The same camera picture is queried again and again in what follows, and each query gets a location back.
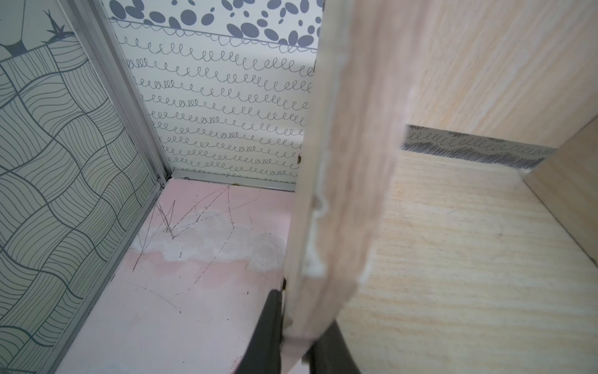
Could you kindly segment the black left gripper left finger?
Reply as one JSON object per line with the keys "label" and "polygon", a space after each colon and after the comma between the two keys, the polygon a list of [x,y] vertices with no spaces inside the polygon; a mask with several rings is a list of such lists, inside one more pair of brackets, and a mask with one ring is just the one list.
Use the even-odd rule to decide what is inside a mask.
{"label": "black left gripper left finger", "polygon": [[236,374],[280,374],[280,342],[282,339],[283,293],[271,290],[246,352],[235,369]]}

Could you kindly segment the light wooden bookshelf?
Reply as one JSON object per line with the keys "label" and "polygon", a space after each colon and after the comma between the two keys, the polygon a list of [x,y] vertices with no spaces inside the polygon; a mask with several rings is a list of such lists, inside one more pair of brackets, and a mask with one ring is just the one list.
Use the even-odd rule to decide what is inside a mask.
{"label": "light wooden bookshelf", "polygon": [[597,268],[486,164],[597,115],[595,1],[328,1],[282,365],[337,321],[363,373],[595,373]]}

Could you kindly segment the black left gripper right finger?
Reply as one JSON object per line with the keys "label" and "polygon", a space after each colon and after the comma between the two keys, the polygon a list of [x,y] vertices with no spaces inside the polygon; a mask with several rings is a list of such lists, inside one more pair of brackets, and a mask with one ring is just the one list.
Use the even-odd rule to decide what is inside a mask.
{"label": "black left gripper right finger", "polygon": [[311,374],[361,374],[335,321],[306,355]]}

